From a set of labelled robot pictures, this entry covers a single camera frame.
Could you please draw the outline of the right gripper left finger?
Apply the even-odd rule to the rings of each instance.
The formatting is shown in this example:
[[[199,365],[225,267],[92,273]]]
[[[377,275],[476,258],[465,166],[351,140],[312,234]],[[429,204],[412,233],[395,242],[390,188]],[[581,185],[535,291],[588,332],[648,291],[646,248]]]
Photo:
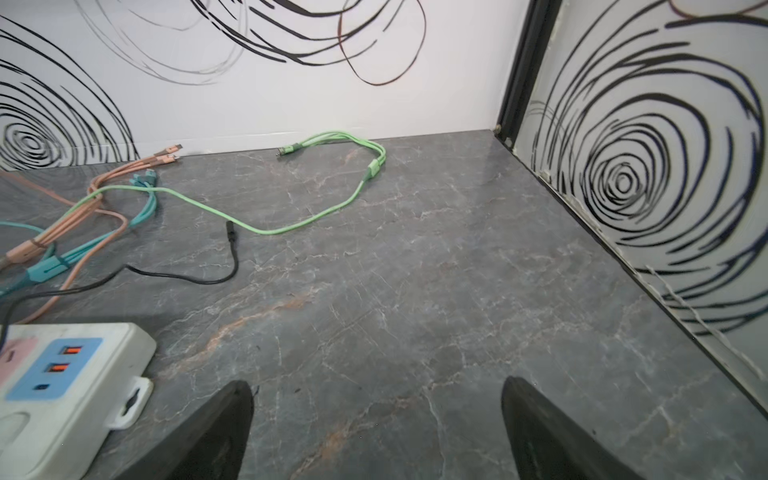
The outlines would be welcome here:
[[[120,479],[236,479],[254,414],[254,395],[244,380],[231,381]]]

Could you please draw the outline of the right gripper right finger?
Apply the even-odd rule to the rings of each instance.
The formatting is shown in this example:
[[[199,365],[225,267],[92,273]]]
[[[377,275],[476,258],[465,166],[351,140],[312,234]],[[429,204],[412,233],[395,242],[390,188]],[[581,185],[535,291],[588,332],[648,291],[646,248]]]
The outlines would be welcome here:
[[[523,378],[505,379],[501,410],[521,479],[640,477]]]

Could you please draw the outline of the large multicolour power strip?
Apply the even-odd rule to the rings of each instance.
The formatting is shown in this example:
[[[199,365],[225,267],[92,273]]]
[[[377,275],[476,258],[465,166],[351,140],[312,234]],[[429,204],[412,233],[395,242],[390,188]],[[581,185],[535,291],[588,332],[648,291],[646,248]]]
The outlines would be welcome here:
[[[134,323],[13,325],[1,352],[1,476],[80,479],[153,391],[156,341]]]

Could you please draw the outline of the teal charger plug with cable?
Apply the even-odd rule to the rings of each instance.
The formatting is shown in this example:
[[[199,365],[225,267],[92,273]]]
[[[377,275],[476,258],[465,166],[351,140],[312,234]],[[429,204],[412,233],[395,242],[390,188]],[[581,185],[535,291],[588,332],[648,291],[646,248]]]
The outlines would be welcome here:
[[[130,184],[137,187],[155,187],[157,184],[157,174],[152,169],[135,173],[130,179]],[[145,222],[155,213],[158,206],[156,194],[150,192],[147,195],[148,198],[144,207],[129,222],[128,230]],[[18,222],[1,221],[1,227],[24,228],[38,233],[42,232],[42,229],[39,227]],[[46,283],[52,278],[67,272],[112,233],[107,232],[62,254],[56,253],[56,243],[54,242],[51,246],[47,247],[42,258],[37,263],[25,269],[25,273],[18,276],[12,282],[1,286],[1,299],[15,291]]]

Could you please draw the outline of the pink charger plug with cable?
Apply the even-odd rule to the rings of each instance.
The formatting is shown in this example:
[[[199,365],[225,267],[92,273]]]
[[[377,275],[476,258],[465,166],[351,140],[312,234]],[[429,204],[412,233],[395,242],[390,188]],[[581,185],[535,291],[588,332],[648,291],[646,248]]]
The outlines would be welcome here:
[[[177,144],[177,145],[168,147],[164,150],[161,150],[160,152],[150,157],[142,158],[140,160],[130,162],[130,163],[125,163],[115,169],[112,169],[106,173],[103,173],[97,177],[94,177],[91,180],[91,183],[89,184],[87,192],[89,194],[93,194],[103,184],[106,184],[109,181],[117,179],[119,177],[125,176],[129,173],[135,173],[140,170],[151,169],[152,167],[155,167],[155,166],[161,166],[161,165],[173,163],[177,160],[175,153],[181,150],[182,148],[183,146],[181,144]],[[65,200],[64,198],[60,198],[59,196],[52,194],[51,192],[48,192],[42,187],[40,187],[39,190],[45,193],[46,195],[51,196],[55,200],[59,200],[61,203],[69,205],[71,209],[67,213],[65,213],[59,220],[57,220],[50,227],[44,230],[42,233],[39,233],[37,236],[21,243],[20,245],[2,254],[1,269],[5,269],[10,265],[25,263],[29,260],[35,259],[36,257],[40,256],[56,240],[58,240],[60,237],[66,235],[67,233],[69,233],[70,231],[78,227],[86,219],[91,217],[94,213],[115,217],[121,222],[121,224],[112,233],[109,233],[106,237],[99,240],[88,252],[86,252],[78,260],[78,262],[74,266],[69,267],[68,268],[69,276],[61,285],[60,290],[52,297],[51,300],[45,303],[37,311],[30,314],[27,318],[21,320],[21,323],[32,322],[37,318],[41,317],[47,310],[49,310],[57,302],[57,299],[63,295],[63,290],[69,288],[74,283],[78,273],[86,265],[89,259],[92,256],[94,256],[96,253],[98,253],[100,250],[105,248],[110,242],[114,241],[118,236],[123,234],[128,229],[128,226],[129,226],[129,221],[124,215],[112,210],[106,210],[102,207],[102,203],[103,203],[102,194],[97,194],[95,197],[89,200],[86,200],[82,205],[76,206],[74,203],[68,200]]]

